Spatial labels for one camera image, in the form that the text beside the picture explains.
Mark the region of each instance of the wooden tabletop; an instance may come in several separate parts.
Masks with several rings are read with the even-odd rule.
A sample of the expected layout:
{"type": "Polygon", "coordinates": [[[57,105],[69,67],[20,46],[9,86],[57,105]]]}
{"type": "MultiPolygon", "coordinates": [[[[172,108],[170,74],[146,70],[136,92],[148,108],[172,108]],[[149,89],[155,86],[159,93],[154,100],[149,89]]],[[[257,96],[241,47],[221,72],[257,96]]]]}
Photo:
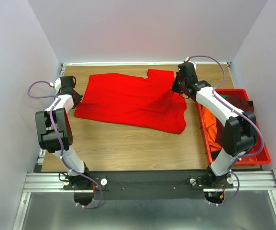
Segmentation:
{"type": "MultiPolygon", "coordinates": [[[[233,88],[227,66],[224,68],[227,76],[221,88],[233,88]]],[[[177,66],[66,67],[65,76],[76,77],[75,90],[83,95],[91,74],[116,72],[146,78],[148,69],[175,72],[177,66]]],[[[198,65],[197,75],[199,80],[206,80],[212,86],[219,84],[223,77],[217,65],[198,65]]],[[[208,162],[197,109],[191,99],[186,101],[187,126],[182,134],[76,118],[74,110],[70,110],[68,118],[73,147],[91,171],[205,169],[208,162]]],[[[47,152],[42,171],[65,171],[65,167],[56,156],[47,152]]]]}

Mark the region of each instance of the orange cloth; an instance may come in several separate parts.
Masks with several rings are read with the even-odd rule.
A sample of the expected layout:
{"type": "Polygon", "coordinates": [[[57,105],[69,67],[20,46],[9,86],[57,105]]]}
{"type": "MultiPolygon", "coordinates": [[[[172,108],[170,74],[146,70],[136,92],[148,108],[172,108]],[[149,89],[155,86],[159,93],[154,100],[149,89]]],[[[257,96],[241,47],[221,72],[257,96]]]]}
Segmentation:
{"type": "Polygon", "coordinates": [[[201,109],[204,118],[204,124],[207,130],[206,134],[209,142],[210,151],[219,151],[222,149],[222,146],[219,143],[215,142],[215,138],[217,135],[216,117],[206,107],[202,106],[201,109]]]}

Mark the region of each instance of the red plastic bin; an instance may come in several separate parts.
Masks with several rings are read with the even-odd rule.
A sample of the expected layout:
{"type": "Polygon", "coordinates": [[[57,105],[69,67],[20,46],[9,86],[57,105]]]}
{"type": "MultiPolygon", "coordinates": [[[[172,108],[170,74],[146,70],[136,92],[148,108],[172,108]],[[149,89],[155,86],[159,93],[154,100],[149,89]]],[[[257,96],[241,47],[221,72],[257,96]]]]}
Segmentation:
{"type": "MultiPolygon", "coordinates": [[[[217,89],[216,92],[218,94],[224,94],[224,95],[228,95],[228,96],[237,94],[237,95],[239,95],[240,98],[245,98],[247,101],[249,100],[247,93],[244,89],[221,89],[221,90],[217,89]]],[[[202,110],[201,110],[202,105],[200,105],[199,103],[196,103],[196,106],[197,106],[198,113],[199,113],[199,121],[200,121],[200,125],[201,125],[200,128],[201,128],[201,132],[202,132],[203,138],[204,138],[204,144],[205,144],[208,163],[211,164],[212,162],[214,162],[215,159],[213,159],[211,156],[209,142],[207,140],[207,135],[206,135],[207,131],[206,131],[204,119],[202,116],[202,110]]],[[[254,152],[258,151],[258,149],[260,148],[260,145],[261,145],[261,140],[258,135],[258,143],[256,146],[254,146],[252,148],[252,150],[249,153],[254,153],[254,152]]],[[[242,160],[236,162],[236,165],[269,164],[270,162],[271,162],[270,155],[268,154],[266,146],[264,146],[264,149],[262,150],[262,152],[260,152],[257,156],[242,157],[242,160]]]]}

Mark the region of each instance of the dark red cloth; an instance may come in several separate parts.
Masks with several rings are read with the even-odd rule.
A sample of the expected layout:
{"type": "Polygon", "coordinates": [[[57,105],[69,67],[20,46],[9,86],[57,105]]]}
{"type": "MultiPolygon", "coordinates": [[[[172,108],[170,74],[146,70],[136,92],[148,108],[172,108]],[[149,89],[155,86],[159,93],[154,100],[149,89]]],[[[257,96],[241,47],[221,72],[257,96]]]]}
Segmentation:
{"type": "MultiPolygon", "coordinates": [[[[234,94],[231,96],[228,96],[225,98],[226,101],[228,101],[233,106],[242,109],[244,112],[254,112],[254,107],[250,106],[245,98],[239,98],[239,95],[234,94]]],[[[215,138],[215,142],[221,144],[222,142],[222,135],[224,132],[224,126],[222,123],[216,119],[216,128],[217,128],[217,134],[215,138]]]]}
{"type": "Polygon", "coordinates": [[[187,103],[171,91],[173,71],[149,69],[147,76],[91,75],[74,116],[182,133],[187,103]]]}

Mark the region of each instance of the gray wall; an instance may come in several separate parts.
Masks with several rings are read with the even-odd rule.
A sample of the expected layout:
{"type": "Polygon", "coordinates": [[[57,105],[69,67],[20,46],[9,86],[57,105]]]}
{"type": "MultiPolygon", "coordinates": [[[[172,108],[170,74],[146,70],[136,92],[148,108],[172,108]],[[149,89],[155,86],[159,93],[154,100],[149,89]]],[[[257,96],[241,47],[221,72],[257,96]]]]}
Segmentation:
{"type": "MultiPolygon", "coordinates": [[[[34,113],[49,100],[27,97],[36,80],[53,81],[58,60],[26,0],[0,0],[0,230],[12,229],[27,171],[35,165],[34,113]]],[[[45,85],[34,94],[52,93],[45,85]]]]}
{"type": "Polygon", "coordinates": [[[276,0],[269,0],[232,62],[232,78],[254,100],[276,175],[276,0]]]}
{"type": "Polygon", "coordinates": [[[231,61],[266,0],[28,2],[59,60],[69,63],[182,61],[197,54],[231,61]]]}

